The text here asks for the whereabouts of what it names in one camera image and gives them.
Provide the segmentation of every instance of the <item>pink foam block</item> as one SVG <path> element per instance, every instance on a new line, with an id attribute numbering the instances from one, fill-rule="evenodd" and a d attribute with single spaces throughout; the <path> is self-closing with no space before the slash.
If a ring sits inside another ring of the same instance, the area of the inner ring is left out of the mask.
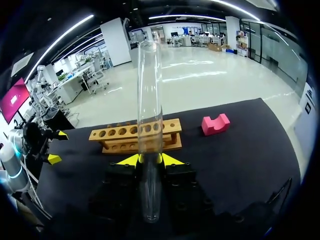
<path id="1" fill-rule="evenodd" d="M 229 128 L 230 121 L 227 116 L 223 113 L 220 114 L 216 119 L 211 120 L 209 116 L 205 116 L 202 120 L 202 130 L 204 135 L 209 136 L 212 134 L 218 134 L 226 131 Z"/>

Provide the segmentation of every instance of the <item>black table surface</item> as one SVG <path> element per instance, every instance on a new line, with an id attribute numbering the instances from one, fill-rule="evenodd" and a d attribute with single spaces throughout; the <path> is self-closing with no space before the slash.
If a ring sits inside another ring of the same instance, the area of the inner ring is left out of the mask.
<path id="1" fill-rule="evenodd" d="M 229 129 L 204 136 L 203 117 L 215 119 L 222 113 L 230 120 Z M 300 170 L 290 139 L 261 98 L 163 116 L 164 120 L 175 118 L 182 127 L 182 149 L 167 154 L 197 170 L 197 180 L 217 214 L 235 214 L 252 202 L 267 201 L 288 178 L 292 178 L 288 199 L 299 187 Z M 88 141 L 91 130 L 106 126 L 66 130 L 68 141 L 51 143 L 49 152 L 61 156 L 62 162 L 43 164 L 37 187 L 50 214 L 63 213 L 67 205 L 86 210 L 89 197 L 104 179 L 107 164 L 130 156 L 103 155 L 99 143 Z M 161 214 L 162 222 L 168 215 Z"/>

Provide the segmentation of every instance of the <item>white cable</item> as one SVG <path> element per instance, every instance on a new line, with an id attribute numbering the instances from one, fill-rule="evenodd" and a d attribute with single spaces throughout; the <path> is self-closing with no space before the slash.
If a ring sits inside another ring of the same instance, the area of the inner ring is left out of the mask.
<path id="1" fill-rule="evenodd" d="M 37 193 L 36 193 L 36 190 L 35 190 L 35 188 L 34 188 L 34 185 L 33 185 L 32 182 L 31 182 L 30 175 L 29 175 L 29 170 L 28 170 L 28 167 L 27 167 L 27 162 L 26 162 L 26 157 L 25 157 L 25 156 L 23 156 L 23 163 L 24 163 L 25 169 L 26 169 L 26 171 L 25 171 L 25 172 L 26 172 L 26 176 L 27 176 L 27 178 L 28 178 L 28 180 L 29 180 L 29 182 L 30 182 L 30 185 L 31 185 L 32 191 L 33 191 L 33 193 L 34 193 L 34 195 L 35 195 L 36 201 L 37 201 L 37 203 L 40 205 L 40 207 L 41 207 L 42 209 L 44 209 L 44 207 L 42 206 L 41 201 L 40 201 L 40 199 L 39 199 L 39 197 L 38 197 L 38 195 L 37 195 Z"/>

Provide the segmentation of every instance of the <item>glass partition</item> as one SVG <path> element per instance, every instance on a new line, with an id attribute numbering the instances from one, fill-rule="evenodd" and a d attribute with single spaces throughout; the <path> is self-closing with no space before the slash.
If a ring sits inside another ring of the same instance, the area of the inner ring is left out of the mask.
<path id="1" fill-rule="evenodd" d="M 219 23 L 213 23 L 213 24 L 212 24 L 212 28 L 213 28 L 213 34 L 218 34 L 218 35 L 220 35 Z"/>
<path id="2" fill-rule="evenodd" d="M 206 24 L 202 24 L 202 32 L 208 32 L 208 28 L 207 28 L 207 25 Z"/>
<path id="3" fill-rule="evenodd" d="M 207 27 L 207 31 L 208 31 L 210 34 L 214 34 L 214 29 L 213 29 L 211 23 L 207 24 L 206 27 Z"/>
<path id="4" fill-rule="evenodd" d="M 301 97 L 308 64 L 298 39 L 267 24 L 241 21 L 240 28 L 249 33 L 249 58 L 270 69 Z"/>
<path id="5" fill-rule="evenodd" d="M 226 23 L 219 23 L 219 30 L 220 30 L 220 33 L 225 34 L 225 38 L 227 39 L 226 43 L 227 43 L 228 42 L 227 24 Z"/>

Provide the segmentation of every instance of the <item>computer monitor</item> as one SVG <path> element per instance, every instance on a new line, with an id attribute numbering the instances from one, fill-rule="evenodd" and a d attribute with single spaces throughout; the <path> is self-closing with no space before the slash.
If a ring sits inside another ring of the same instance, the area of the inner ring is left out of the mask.
<path id="1" fill-rule="evenodd" d="M 56 72 L 56 76 L 59 77 L 61 74 L 63 74 L 63 70 L 61 69 L 60 71 Z"/>
<path id="2" fill-rule="evenodd" d="M 0 101 L 0 109 L 8 124 L 29 96 L 30 95 L 23 78 L 20 78 L 4 95 Z"/>

